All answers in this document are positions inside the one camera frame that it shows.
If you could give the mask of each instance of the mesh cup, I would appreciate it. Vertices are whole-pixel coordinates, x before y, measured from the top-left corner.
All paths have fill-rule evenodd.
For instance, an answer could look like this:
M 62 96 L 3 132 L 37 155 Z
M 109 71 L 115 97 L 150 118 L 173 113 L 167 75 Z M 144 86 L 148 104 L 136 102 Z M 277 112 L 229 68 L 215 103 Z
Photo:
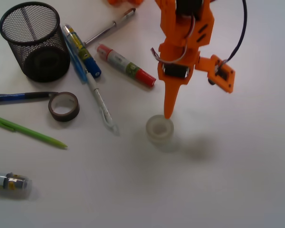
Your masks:
M 51 82 L 67 72 L 70 56 L 53 7 L 42 2 L 14 6 L 1 18 L 0 34 L 30 79 Z

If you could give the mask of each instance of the red cap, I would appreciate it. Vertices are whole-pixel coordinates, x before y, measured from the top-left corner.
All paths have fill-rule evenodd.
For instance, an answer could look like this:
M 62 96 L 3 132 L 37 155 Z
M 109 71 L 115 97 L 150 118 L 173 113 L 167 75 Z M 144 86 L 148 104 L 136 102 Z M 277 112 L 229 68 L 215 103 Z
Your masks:
M 145 72 L 142 69 L 139 69 L 135 75 L 135 78 L 137 81 L 144 83 L 148 87 L 153 87 L 154 83 L 156 81 L 156 78 L 149 75 L 147 72 Z
M 97 48 L 97 52 L 99 53 L 100 57 L 104 60 L 108 59 L 109 53 L 112 49 L 108 48 L 106 45 L 100 44 Z

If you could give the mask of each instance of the pen clip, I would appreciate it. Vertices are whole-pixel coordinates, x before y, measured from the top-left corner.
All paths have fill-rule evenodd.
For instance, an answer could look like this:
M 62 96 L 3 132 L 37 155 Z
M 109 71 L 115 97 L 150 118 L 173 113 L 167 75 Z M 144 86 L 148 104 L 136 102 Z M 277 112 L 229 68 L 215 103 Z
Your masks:
M 101 108 L 99 108 L 99 112 L 100 112 L 101 118 L 102 118 L 102 120 L 103 120 L 105 126 L 106 126 L 107 128 L 109 128 L 110 130 L 113 130 L 114 134 L 119 135 L 119 130 L 118 130 L 117 125 L 116 125 L 114 122 L 109 123 L 109 122 L 107 121 L 107 119 L 105 118 L 104 111 L 103 111 Z
M 8 130 L 8 131 L 11 131 L 11 132 L 15 132 L 15 131 L 16 131 L 16 129 L 14 129 L 14 128 L 12 128 L 12 127 L 9 127 L 9 126 L 7 126 L 7 125 L 5 125 L 5 124 L 3 124 L 3 123 L 0 123 L 0 127 L 6 129 L 6 130 Z

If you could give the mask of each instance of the orange 3d-printed part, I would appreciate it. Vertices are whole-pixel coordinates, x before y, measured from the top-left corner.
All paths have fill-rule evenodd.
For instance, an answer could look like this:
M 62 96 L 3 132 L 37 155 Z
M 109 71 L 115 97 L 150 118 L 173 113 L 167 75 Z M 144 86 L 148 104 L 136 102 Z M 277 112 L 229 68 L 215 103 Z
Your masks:
M 160 45 L 160 59 L 172 62 L 179 59 L 187 43 L 187 51 L 182 59 L 175 64 L 187 67 L 189 71 L 185 78 L 168 76 L 165 74 L 165 63 L 159 61 L 159 79 L 165 82 L 164 115 L 169 119 L 173 113 L 178 91 L 181 85 L 190 81 L 194 66 L 197 70 L 208 72 L 208 78 L 226 92 L 233 90 L 235 72 L 216 56 L 211 59 L 200 58 L 199 47 L 210 43 L 214 17 L 210 10 L 212 0 L 204 0 L 201 8 L 194 14 L 195 24 L 191 36 L 188 37 L 192 25 L 192 18 L 176 14 L 176 0 L 155 0 L 161 11 L 161 29 L 166 35 L 166 40 Z
M 112 5 L 119 3 L 119 2 L 122 2 L 122 1 L 124 1 L 124 0 L 108 0 L 108 2 Z M 136 5 L 139 5 L 143 2 L 143 0 L 128 0 L 128 1 L 133 3 L 133 4 L 136 4 Z

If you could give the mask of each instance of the white pen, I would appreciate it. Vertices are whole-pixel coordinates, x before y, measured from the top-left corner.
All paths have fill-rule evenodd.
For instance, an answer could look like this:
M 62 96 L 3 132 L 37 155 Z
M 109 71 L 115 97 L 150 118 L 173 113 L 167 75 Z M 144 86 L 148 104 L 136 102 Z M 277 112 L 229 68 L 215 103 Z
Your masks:
M 118 127 L 113 122 L 112 117 L 111 117 L 107 107 L 105 106 L 105 103 L 104 103 L 102 97 L 100 96 L 99 88 L 97 86 L 95 79 L 93 78 L 91 73 L 89 73 L 86 69 L 85 69 L 85 73 L 86 73 L 86 77 L 88 80 L 88 85 L 90 87 L 90 90 L 94 94 L 94 97 L 95 97 L 95 99 L 99 105 L 100 114 L 101 114 L 101 117 L 102 117 L 106 127 L 108 127 L 110 130 L 113 130 L 113 132 L 115 134 L 119 134 Z

